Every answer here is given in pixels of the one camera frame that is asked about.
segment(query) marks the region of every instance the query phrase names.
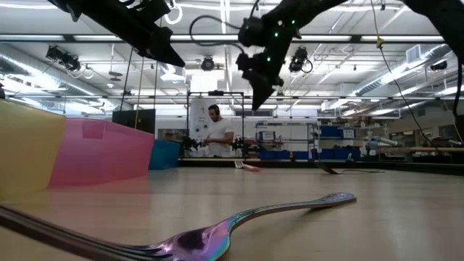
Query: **teal plastic bin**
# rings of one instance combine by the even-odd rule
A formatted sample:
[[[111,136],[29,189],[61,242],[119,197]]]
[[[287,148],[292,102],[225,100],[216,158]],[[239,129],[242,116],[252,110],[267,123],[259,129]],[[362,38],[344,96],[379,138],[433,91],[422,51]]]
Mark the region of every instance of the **teal plastic bin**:
[[[181,144],[173,141],[154,141],[150,170],[166,170],[179,165]]]

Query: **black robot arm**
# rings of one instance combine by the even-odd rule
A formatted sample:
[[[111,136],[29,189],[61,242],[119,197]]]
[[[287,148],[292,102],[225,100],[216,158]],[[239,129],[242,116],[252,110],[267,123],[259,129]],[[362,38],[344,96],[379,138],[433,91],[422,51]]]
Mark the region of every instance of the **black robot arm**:
[[[139,55],[183,67],[185,62],[170,45],[171,29],[154,22],[170,12],[164,0],[49,0],[77,22],[82,14],[130,44]]]
[[[344,3],[345,0],[283,0],[262,18],[244,20],[239,41],[244,46],[261,46],[264,52],[237,59],[242,77],[253,88],[253,110],[258,109],[274,92],[273,86],[282,86],[278,77],[293,37],[320,13]],[[444,40],[464,60],[464,5],[460,0],[403,0],[414,12],[426,16]]]

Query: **pink plastic bin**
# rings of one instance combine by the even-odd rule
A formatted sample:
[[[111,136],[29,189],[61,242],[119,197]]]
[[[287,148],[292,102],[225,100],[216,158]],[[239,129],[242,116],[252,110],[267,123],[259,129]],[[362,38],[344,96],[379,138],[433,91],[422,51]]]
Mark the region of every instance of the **pink plastic bin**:
[[[146,175],[153,135],[103,120],[66,119],[50,186],[85,186]]]

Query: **yellow plastic bin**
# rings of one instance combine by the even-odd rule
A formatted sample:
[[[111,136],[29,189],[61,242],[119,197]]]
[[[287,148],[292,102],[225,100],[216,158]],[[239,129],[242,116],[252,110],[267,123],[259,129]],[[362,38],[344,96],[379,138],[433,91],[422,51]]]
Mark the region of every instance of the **yellow plastic bin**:
[[[0,100],[0,199],[45,189],[65,117]]]

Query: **white t-shirt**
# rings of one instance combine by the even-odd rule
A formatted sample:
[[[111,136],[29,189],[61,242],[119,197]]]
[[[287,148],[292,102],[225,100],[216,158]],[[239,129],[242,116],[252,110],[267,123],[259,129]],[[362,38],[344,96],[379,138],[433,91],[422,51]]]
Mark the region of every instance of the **white t-shirt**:
[[[226,119],[212,123],[208,129],[208,135],[210,138],[224,138],[225,133],[227,132],[233,132],[233,130],[231,123]],[[228,144],[210,143],[210,154],[212,156],[230,157],[231,146]]]

